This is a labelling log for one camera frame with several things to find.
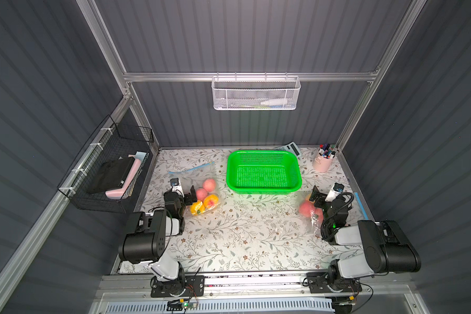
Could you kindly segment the yellow peach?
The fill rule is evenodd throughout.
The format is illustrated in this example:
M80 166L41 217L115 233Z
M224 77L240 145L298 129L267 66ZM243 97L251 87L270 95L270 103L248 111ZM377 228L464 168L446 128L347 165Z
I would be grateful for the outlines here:
M199 216L203 213L205 213L205 205L203 203L203 201L197 201L195 203L193 203L190 207L190 212L193 216Z
M203 204L207 210L212 210L220 204L220 200L217 195L210 194L204 199Z

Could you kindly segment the pink peach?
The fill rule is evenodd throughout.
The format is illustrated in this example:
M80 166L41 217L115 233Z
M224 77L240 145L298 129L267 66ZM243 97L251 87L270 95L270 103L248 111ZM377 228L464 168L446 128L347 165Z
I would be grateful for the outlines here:
M316 212L316 207L310 201L304 201L298 208L298 213L305 217L311 218Z
M205 198L209 195L209 192L205 188L199 188L196 190L197 201L204 201Z
M203 182L203 185L202 185L202 188L204 190L206 190L208 193L212 193L216 190L217 188L217 183L214 179L210 178L210 179L206 179L204 182Z

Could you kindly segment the clear zip-top bag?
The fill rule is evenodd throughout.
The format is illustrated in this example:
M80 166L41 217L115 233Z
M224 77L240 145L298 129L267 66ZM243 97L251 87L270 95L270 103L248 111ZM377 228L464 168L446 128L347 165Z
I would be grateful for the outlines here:
M190 216L205 215L221 207L221 182L214 162L189 170L170 171L168 176L172 190L183 196Z
M337 244L340 230L352 227L347 223L353 202L358 200L357 193L336 192L333 198L320 192L316 186L305 200L298 206L298 214L310 220L312 231L323 241Z

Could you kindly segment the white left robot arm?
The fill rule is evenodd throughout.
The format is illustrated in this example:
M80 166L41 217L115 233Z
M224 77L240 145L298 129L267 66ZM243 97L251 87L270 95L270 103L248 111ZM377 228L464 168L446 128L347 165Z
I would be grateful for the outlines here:
M163 206L154 208L150 213L132 213L124 228L119 259L147 265L161 283L184 283L184 269L180 262L169 255L167 248L173 237L183 234L184 211L195 201L194 187L184 194L177 185L164 193Z

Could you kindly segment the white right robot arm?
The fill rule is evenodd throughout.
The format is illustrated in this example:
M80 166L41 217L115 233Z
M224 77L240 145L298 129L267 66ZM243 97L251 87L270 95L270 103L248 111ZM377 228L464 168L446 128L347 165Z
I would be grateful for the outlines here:
M327 270L308 273L303 284L312 293L328 288L334 293L361 291L360 280L389 273L415 273L421 269L416 248L395 221L359 220L347 223L355 195L336 183L328 193L313 187L299 212L310 218L312 230L333 246L362 247L359 255L334 259Z

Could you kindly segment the pink metal pen bucket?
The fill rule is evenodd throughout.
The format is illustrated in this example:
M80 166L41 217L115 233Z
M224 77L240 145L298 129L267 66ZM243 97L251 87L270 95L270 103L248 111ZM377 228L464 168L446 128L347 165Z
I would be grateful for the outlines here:
M318 154L313 161L313 168L319 173L325 173L330 169L333 161L333 158L326 158Z

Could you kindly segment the light blue calculator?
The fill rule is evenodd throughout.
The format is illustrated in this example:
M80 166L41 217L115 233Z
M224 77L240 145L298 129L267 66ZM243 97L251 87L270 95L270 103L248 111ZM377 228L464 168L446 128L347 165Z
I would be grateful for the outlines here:
M276 147L275 150L287 151L289 153L294 154L295 157L297 157L297 158L300 158L301 155L302 155L300 148L293 141L289 144L286 144L286 145L283 145L283 146L280 146L280 147Z

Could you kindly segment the green plastic basket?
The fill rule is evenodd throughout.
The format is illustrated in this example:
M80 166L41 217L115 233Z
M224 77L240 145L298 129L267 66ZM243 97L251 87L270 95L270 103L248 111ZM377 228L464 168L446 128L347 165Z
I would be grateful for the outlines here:
M302 176L290 152L238 150L228 157L226 184L238 194L286 195L302 187Z

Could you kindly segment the black flat case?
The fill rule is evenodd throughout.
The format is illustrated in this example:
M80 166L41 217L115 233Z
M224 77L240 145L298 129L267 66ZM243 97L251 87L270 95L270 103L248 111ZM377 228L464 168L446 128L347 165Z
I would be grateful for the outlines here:
M89 184L87 193L102 193L121 187L124 172L127 167L130 167L131 163L132 162L127 157L118 160L111 160L102 164Z

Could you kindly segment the white tube in basket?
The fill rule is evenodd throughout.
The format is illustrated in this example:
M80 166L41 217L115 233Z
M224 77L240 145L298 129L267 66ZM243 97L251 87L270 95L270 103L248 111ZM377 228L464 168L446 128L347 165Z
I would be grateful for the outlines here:
M260 102L260 105L263 107L285 107L288 103L287 98L280 99L268 99Z

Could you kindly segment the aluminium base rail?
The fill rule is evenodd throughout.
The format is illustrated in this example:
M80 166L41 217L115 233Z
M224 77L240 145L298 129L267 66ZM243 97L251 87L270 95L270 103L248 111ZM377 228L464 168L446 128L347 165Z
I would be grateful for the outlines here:
M326 270L187 273L188 295L214 298L222 296L266 296L271 294L357 295L362 292L358 279L328 282ZM150 274L104 276L98 293L142 293L145 298L159 295L159 285Z

